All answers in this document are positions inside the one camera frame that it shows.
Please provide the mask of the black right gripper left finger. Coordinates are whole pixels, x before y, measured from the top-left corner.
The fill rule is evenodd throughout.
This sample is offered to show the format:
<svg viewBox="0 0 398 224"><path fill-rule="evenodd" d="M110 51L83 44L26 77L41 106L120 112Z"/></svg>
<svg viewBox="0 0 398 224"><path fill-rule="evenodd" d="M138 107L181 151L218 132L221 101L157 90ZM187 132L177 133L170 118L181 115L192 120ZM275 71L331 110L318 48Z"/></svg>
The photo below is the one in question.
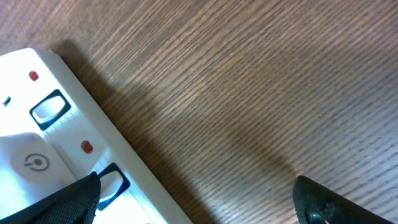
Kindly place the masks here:
<svg viewBox="0 0 398 224"><path fill-rule="evenodd" d="M100 200L96 172L1 220L20 224L92 224Z"/></svg>

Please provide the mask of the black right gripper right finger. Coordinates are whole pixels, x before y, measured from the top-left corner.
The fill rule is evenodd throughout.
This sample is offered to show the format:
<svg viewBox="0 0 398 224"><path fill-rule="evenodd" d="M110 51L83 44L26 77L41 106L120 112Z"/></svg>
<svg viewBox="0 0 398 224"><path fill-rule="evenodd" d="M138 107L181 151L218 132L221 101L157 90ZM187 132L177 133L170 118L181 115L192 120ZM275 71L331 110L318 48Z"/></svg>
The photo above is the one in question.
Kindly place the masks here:
<svg viewBox="0 0 398 224"><path fill-rule="evenodd" d="M293 202L300 224L392 224L303 175L295 181Z"/></svg>

